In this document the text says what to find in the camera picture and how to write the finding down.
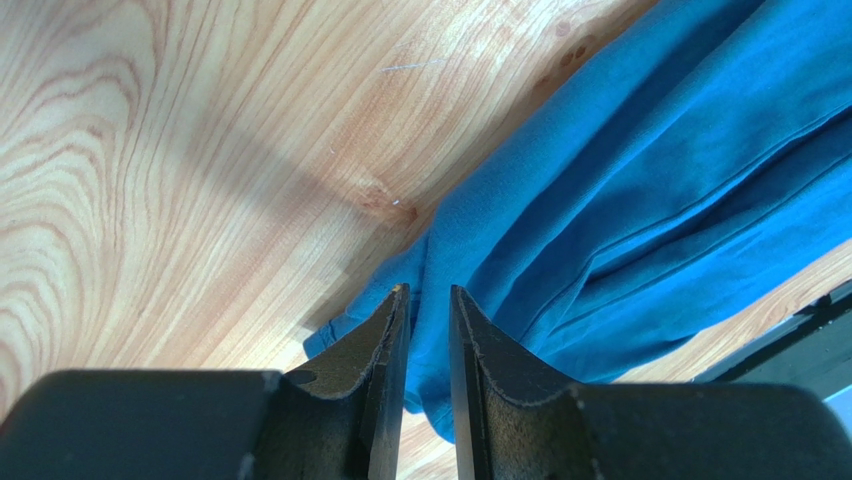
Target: wood grain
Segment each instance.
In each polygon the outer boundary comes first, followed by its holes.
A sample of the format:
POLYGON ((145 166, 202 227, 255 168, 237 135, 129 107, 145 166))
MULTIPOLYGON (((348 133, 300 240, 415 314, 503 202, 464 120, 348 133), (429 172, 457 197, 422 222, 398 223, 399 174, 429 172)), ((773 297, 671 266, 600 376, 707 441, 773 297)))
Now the wood grain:
POLYGON ((808 265, 739 314, 704 330, 669 355, 634 368, 619 381, 688 382, 850 279, 852 240, 808 265))
MULTIPOLYGON (((301 363, 442 196, 652 3, 0 3, 0 415, 60 368, 301 363)), ((400 477, 454 472, 406 415, 400 477)))

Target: blue fabric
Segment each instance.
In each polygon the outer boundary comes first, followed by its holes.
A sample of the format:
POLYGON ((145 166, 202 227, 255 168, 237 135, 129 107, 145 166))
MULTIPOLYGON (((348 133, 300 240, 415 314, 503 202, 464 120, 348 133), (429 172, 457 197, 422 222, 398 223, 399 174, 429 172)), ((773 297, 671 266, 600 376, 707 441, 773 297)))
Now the blue fabric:
POLYGON ((574 75, 305 344, 414 292, 406 406, 452 440, 466 286, 562 372, 608 382, 852 236, 852 2, 663 1, 574 75))

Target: fabric fold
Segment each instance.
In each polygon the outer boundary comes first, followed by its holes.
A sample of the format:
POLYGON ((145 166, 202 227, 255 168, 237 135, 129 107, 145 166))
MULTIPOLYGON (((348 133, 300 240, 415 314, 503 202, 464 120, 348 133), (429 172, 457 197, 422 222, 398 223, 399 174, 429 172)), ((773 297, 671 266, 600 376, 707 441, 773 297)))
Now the fabric fold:
POLYGON ((848 2, 662 1, 451 192, 306 351, 409 283, 406 407, 452 440, 453 284, 585 382, 747 307, 852 237, 849 18, 848 2))

